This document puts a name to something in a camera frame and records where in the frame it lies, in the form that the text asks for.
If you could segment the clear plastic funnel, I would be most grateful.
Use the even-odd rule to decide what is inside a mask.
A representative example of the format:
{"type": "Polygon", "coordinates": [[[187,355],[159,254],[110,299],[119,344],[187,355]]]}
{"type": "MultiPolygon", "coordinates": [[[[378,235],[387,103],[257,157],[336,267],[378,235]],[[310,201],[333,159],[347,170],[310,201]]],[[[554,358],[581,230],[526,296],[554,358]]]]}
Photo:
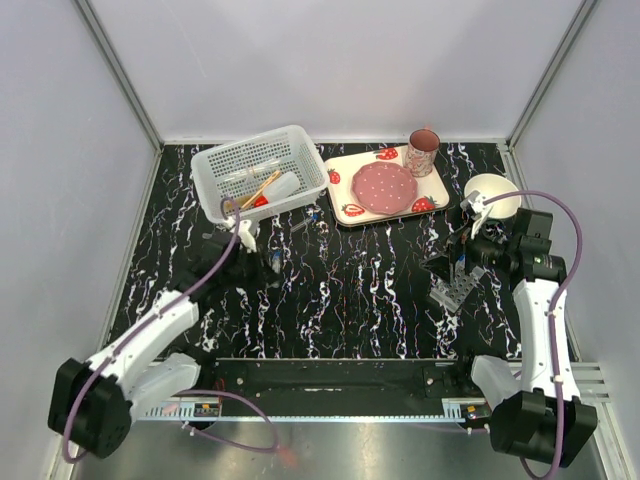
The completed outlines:
{"type": "Polygon", "coordinates": [[[251,183],[266,180],[275,171],[271,161],[257,165],[244,166],[223,177],[225,182],[251,183]]]}

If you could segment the wooden test tube clamp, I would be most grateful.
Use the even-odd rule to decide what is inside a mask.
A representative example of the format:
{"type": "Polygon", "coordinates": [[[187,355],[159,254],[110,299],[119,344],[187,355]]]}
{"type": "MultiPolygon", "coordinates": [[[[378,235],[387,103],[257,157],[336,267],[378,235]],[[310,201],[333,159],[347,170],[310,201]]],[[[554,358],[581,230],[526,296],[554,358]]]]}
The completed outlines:
{"type": "Polygon", "coordinates": [[[258,188],[258,190],[241,206],[242,210],[245,210],[252,206],[255,201],[263,194],[264,190],[267,186],[270,186],[274,181],[276,181],[281,176],[281,171],[276,170],[273,174],[271,174],[258,188]]]}

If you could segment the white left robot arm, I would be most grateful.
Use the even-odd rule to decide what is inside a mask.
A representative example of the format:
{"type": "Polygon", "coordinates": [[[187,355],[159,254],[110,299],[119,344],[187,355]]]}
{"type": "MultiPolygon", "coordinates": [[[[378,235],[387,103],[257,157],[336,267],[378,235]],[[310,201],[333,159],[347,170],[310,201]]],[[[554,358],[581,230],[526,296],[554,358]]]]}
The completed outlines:
{"type": "Polygon", "coordinates": [[[128,330],[89,359],[66,360],[57,370],[47,425],[83,453],[105,459],[134,423],[169,400],[179,411],[192,407],[183,422],[194,429],[219,415],[228,398],[216,381],[213,360],[186,348],[158,362],[157,356],[195,326],[213,293],[266,284],[276,279],[268,259],[249,233],[217,233],[199,256],[175,275],[151,308],[128,330]]]}

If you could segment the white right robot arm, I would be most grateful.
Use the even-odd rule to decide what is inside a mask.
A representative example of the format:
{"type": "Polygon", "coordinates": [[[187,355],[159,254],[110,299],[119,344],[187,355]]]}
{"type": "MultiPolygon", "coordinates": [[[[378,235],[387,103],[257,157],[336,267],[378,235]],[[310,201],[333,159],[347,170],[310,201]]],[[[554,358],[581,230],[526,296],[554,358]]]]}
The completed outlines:
{"type": "Polygon", "coordinates": [[[520,323],[522,366],[514,374],[506,359],[470,351],[452,380],[466,396],[484,396],[491,411],[492,448],[523,460],[568,467],[597,427],[573,376],[566,336],[566,286],[571,275],[551,254],[549,213],[518,208],[506,240],[487,229],[472,231],[472,219],[450,234],[442,252],[423,268],[437,281],[429,296],[455,313],[489,268],[506,276],[520,323]]]}

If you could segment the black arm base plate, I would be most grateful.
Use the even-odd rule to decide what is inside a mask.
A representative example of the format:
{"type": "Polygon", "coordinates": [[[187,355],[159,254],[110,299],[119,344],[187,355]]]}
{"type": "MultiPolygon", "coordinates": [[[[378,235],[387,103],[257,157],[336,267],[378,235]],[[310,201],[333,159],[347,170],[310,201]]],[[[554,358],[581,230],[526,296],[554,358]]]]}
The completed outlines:
{"type": "Polygon", "coordinates": [[[484,402],[460,360],[219,359],[200,385],[239,395],[277,423],[448,422],[484,402]]]}

